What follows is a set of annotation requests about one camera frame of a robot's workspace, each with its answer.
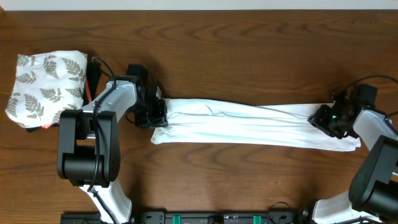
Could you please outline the white t-shirt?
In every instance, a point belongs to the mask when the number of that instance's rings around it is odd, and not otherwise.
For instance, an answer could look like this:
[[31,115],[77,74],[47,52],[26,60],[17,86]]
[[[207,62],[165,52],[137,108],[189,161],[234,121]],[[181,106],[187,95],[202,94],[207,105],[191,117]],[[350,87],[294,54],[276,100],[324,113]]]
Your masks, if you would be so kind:
[[251,106],[207,99],[167,98],[168,125],[156,128],[153,144],[172,142],[263,144],[350,152],[361,141],[337,139],[308,118],[320,104]]

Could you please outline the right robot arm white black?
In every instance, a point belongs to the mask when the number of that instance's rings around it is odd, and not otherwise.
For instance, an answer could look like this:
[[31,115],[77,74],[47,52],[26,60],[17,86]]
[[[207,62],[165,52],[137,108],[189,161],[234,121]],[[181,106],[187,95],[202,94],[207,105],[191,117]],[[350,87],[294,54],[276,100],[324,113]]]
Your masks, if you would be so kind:
[[387,115],[370,106],[357,107],[343,120],[336,105],[321,105],[308,122],[334,137],[332,124],[343,124],[344,133],[354,133],[369,149],[349,190],[319,200],[309,213],[310,223],[397,223],[397,130]]

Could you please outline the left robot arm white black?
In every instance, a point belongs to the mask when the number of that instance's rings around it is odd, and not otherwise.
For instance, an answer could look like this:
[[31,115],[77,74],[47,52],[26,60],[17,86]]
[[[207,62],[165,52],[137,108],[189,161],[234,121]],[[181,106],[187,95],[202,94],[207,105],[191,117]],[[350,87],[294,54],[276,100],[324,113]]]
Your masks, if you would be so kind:
[[111,80],[91,103],[60,115],[57,172],[96,205],[100,223],[132,223],[132,201],[118,179],[121,166],[119,120],[135,116],[138,128],[167,125],[159,87],[136,79]]

